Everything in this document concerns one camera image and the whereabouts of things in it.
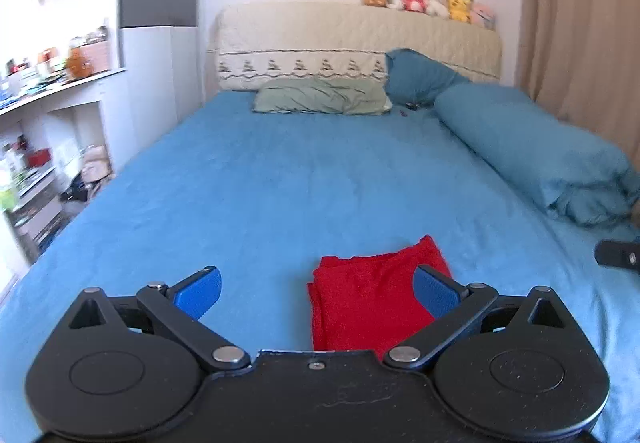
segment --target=blue gripper pad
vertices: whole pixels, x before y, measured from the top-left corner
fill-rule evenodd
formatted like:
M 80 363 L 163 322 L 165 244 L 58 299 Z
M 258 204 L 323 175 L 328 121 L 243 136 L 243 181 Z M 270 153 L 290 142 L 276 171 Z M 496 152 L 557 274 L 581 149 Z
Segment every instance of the blue gripper pad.
M 189 283 L 174 295 L 174 305 L 198 320 L 220 298 L 222 292 L 222 275 L 216 267 L 208 273 L 198 273 L 193 282 Z
M 442 317 L 460 304 L 456 290 L 420 268 L 414 272 L 414 295 L 434 318 Z

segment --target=blue bed sheet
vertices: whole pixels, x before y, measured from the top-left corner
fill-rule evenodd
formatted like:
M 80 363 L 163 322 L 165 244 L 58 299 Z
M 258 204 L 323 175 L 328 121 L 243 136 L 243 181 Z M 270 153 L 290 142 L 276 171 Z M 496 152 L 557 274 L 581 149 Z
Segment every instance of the blue bed sheet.
M 323 255 L 396 251 L 433 236 L 453 276 L 503 294 L 556 289 L 602 357 L 611 393 L 594 434 L 640 435 L 640 276 L 599 267 L 603 237 L 544 216 L 432 110 L 388 116 L 252 114 L 219 94 L 143 152 L 49 248 L 0 310 L 0 439 L 38 434 L 27 369 L 76 294 L 131 295 L 214 264 L 202 321 L 254 355 L 310 349 L 306 282 Z

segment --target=curtain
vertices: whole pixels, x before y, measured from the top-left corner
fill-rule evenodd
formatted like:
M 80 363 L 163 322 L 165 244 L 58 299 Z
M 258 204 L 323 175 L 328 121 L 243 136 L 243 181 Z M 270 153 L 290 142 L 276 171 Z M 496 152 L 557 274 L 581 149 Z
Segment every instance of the curtain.
M 523 0 L 516 83 L 640 169 L 640 0 Z

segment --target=pink box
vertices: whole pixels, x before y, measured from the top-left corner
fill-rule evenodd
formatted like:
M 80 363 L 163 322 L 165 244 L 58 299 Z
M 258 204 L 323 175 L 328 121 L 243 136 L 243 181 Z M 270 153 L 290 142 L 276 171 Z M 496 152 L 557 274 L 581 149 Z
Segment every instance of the pink box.
M 87 44 L 80 48 L 82 56 L 86 58 L 94 68 L 94 74 L 109 71 L 111 69 L 111 59 L 109 54 L 109 41 Z

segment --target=pillow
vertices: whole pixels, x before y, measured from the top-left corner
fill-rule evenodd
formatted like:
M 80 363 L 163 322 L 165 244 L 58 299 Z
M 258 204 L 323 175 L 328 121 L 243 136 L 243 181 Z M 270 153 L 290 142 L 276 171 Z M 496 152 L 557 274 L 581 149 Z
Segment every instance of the pillow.
M 469 83 L 469 79 L 446 65 L 412 49 L 394 49 L 386 55 L 386 94 L 393 103 L 433 105 L 443 90 Z
M 279 78 L 262 86 L 255 112 L 383 114 L 391 109 L 380 82 L 363 78 Z
M 513 87 L 465 84 L 435 102 L 440 119 L 551 216 L 580 225 L 630 217 L 640 174 L 615 145 L 560 123 Z

